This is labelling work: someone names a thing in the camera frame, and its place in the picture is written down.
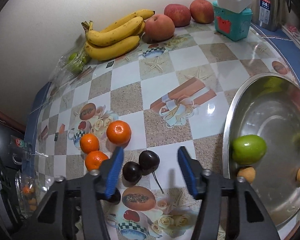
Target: silver kettle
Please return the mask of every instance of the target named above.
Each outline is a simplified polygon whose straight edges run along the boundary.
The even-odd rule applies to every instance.
[[[252,22],[269,30],[275,31],[281,22],[283,0],[252,0]]]

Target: screw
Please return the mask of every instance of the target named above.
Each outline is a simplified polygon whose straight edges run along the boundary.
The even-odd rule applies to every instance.
[[[243,177],[243,176],[238,176],[237,177],[237,181],[239,181],[239,182],[245,182],[246,181],[246,179]]]
[[[99,175],[99,170],[91,170],[89,173],[92,176],[97,176],[97,175]]]
[[[206,175],[206,176],[211,175],[211,173],[212,173],[212,171],[210,171],[209,169],[204,169],[203,172],[202,172],[202,174]]]
[[[54,178],[55,182],[63,182],[66,178],[64,176],[56,176]]]

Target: cherry stem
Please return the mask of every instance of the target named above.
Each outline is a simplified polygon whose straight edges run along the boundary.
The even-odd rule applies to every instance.
[[[159,184],[159,182],[158,182],[158,180],[157,180],[157,177],[155,176],[154,171],[152,172],[152,175],[153,175],[153,177],[154,177],[155,182],[158,184],[159,188],[161,189],[162,194],[164,194],[164,192],[163,192],[163,190],[162,190],[162,187],[160,186],[160,184]]]

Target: table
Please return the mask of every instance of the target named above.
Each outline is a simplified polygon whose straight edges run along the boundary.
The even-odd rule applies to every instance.
[[[267,40],[250,28],[247,38],[233,42],[216,32],[213,24],[191,22],[176,28],[168,41],[141,41],[115,60],[90,61],[91,70],[81,79],[60,88],[51,85],[37,125],[34,169],[40,185],[47,189],[56,176],[74,179],[87,172],[85,155],[75,140],[80,133],[94,133],[100,150],[110,156],[114,145],[106,138],[106,128],[112,120],[123,120],[132,129],[124,163],[138,162],[145,149],[161,160],[156,176],[164,194],[151,174],[132,189],[156,200],[149,210],[137,211],[138,234],[146,239],[190,239],[200,201],[186,190],[177,149],[185,146],[204,168],[220,173],[224,123],[238,88],[265,72],[285,74],[298,84],[292,68]],[[83,120],[80,113],[87,104],[96,110]],[[125,194],[122,174],[118,188]],[[128,209],[122,202],[104,203],[111,239],[127,239],[118,224]],[[223,238],[221,223],[218,239]]]

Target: orange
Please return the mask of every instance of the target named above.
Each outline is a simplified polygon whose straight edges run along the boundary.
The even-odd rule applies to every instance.
[[[92,133],[86,133],[80,139],[80,148],[86,154],[89,152],[98,151],[99,146],[100,144],[98,138]]]
[[[103,152],[93,151],[87,155],[87,157],[84,161],[84,164],[86,165],[86,168],[88,171],[96,170],[96,169],[99,169],[101,163],[107,159],[108,159],[108,156],[105,155]]]
[[[25,194],[25,195],[28,195],[28,194],[31,193],[31,190],[30,190],[28,185],[24,185],[24,187],[22,189],[22,193]]]
[[[113,144],[125,144],[131,138],[131,128],[126,122],[121,120],[111,122],[107,128],[107,137]]]

